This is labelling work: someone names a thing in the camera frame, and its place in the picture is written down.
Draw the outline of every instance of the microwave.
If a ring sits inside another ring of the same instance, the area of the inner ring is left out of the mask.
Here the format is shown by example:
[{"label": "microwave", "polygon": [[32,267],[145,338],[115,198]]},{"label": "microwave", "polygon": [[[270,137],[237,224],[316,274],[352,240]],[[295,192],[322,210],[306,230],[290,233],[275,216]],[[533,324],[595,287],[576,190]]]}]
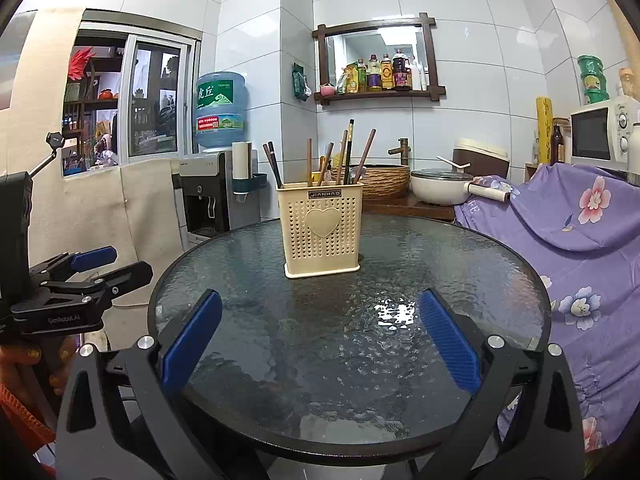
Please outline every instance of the microwave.
[{"label": "microwave", "polygon": [[639,111],[640,103],[623,95],[572,113],[570,138],[564,141],[571,164],[626,171],[627,141]]}]

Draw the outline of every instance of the purple fabric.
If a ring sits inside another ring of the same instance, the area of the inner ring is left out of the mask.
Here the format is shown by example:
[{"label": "purple fabric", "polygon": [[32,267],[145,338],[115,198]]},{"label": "purple fabric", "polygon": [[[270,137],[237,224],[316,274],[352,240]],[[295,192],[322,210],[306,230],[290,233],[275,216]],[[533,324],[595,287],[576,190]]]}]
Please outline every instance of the purple fabric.
[{"label": "purple fabric", "polygon": [[[536,269],[552,304],[550,342],[574,376],[585,450],[612,444],[640,400],[640,188],[590,166],[541,166],[509,203],[472,197],[456,219]],[[498,420],[503,435],[516,402]]]}]

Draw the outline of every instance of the brown and white container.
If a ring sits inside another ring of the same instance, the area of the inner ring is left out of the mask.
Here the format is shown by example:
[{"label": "brown and white container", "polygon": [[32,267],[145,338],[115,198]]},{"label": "brown and white container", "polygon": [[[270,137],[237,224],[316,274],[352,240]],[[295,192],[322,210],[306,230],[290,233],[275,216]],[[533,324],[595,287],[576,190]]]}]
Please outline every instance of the brown and white container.
[{"label": "brown and white container", "polygon": [[322,187],[295,183],[277,190],[288,278],[360,268],[362,188],[361,183]]},{"label": "brown and white container", "polygon": [[457,139],[453,146],[453,162],[464,166],[473,176],[498,175],[507,178],[509,154],[506,150],[473,139]]}]

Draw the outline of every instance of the textured glass tabletop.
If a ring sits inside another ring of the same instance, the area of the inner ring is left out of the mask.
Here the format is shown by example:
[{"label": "textured glass tabletop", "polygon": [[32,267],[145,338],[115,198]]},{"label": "textured glass tabletop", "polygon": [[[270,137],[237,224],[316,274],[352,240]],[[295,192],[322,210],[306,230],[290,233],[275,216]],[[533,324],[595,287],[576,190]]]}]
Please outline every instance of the textured glass tabletop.
[{"label": "textured glass tabletop", "polygon": [[206,288],[224,305],[190,398],[239,433],[293,450],[411,439],[456,422],[469,399],[420,324],[422,290],[521,348],[548,338],[542,281],[489,238],[363,214],[360,254],[358,272],[289,280],[275,220],[182,256],[156,286],[151,322],[161,329]]}]

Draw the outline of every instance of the faucet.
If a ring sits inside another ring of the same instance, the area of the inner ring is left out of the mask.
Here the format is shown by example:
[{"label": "faucet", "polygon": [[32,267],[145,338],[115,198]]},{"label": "faucet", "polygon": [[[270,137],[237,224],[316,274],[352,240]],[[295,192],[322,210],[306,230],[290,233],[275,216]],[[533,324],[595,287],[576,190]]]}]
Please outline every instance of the faucet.
[{"label": "faucet", "polygon": [[402,138],[398,139],[400,141],[400,147],[389,150],[389,155],[395,155],[396,153],[401,153],[400,155],[400,164],[403,166],[409,165],[409,152],[411,152],[411,148],[409,147],[409,139]]}]

